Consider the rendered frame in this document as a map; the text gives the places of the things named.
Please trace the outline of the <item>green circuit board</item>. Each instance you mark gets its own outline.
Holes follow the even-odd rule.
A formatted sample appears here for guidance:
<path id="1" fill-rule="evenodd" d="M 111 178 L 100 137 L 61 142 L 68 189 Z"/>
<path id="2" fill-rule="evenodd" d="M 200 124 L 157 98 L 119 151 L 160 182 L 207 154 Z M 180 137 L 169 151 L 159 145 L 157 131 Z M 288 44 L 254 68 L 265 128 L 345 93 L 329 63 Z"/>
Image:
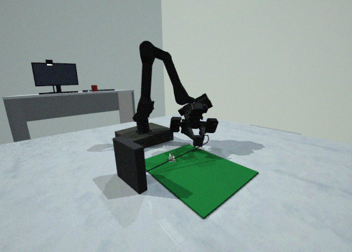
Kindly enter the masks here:
<path id="1" fill-rule="evenodd" d="M 149 174 L 204 220 L 259 172 L 195 148 L 188 144 L 145 163 L 146 171 L 164 163 Z"/>

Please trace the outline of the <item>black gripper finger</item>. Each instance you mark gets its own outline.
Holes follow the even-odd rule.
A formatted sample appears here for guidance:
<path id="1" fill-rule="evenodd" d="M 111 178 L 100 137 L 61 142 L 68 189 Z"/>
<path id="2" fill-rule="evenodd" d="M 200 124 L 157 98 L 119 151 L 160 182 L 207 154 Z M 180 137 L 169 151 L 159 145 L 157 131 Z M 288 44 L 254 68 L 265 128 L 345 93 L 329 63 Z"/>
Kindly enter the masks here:
<path id="1" fill-rule="evenodd" d="M 208 126 L 209 126 L 209 122 L 202 122 L 201 127 L 200 127 L 200 131 L 199 131 L 199 135 L 206 134 Z"/>
<path id="2" fill-rule="evenodd" d="M 191 128 L 190 121 L 183 121 L 182 127 L 181 127 L 181 133 L 185 134 L 186 136 L 188 136 L 192 140 L 195 140 L 195 136 L 194 136 L 193 130 Z"/>

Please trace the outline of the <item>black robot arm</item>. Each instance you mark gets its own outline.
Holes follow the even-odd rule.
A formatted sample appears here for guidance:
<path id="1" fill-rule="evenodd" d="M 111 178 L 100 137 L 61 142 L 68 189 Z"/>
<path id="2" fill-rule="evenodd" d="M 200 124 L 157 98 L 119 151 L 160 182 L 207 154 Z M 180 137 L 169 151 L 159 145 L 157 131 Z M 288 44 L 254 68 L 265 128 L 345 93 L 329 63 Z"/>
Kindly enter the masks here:
<path id="1" fill-rule="evenodd" d="M 154 101 L 151 101 L 150 95 L 152 65 L 155 58 L 162 60 L 164 63 L 173 85 L 176 103 L 179 105 L 185 105 L 188 103 L 178 110 L 180 115 L 183 116 L 184 113 L 189 110 L 188 120 L 190 120 L 191 117 L 200 117 L 201 120 L 203 120 L 202 114 L 207 113 L 208 109 L 213 107 L 213 105 L 206 93 L 196 99 L 188 95 L 187 91 L 180 82 L 171 55 L 168 52 L 154 46 L 150 41 L 143 41 L 139 46 L 139 51 L 142 61 L 142 83 L 141 96 L 137 104 L 137 110 L 135 115 L 132 117 L 137 126 L 137 130 L 135 132 L 139 135 L 152 132 L 152 130 L 149 129 L 148 117 L 154 109 Z"/>

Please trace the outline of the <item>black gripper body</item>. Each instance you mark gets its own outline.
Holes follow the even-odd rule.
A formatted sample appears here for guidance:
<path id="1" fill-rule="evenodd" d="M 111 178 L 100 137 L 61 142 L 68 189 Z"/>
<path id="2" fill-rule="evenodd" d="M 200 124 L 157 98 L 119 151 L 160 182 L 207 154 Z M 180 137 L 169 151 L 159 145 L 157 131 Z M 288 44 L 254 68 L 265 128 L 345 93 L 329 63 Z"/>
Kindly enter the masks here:
<path id="1" fill-rule="evenodd" d="M 180 131 L 179 128 L 182 127 L 183 121 L 190 121 L 192 129 L 200 129 L 201 123 L 203 121 L 200 121 L 200 119 L 201 119 L 200 117 L 191 117 L 190 120 L 188 120 L 188 111 L 189 110 L 187 110 L 184 113 L 185 119 L 182 119 L 182 121 L 181 121 L 181 117 L 172 117 L 171 118 L 171 120 L 170 120 L 170 131 L 171 132 L 176 132 L 176 133 L 179 132 Z M 218 123 L 219 123 L 218 120 L 216 118 L 208 118 L 207 122 L 209 122 L 207 133 L 215 133 L 217 126 L 218 126 Z"/>

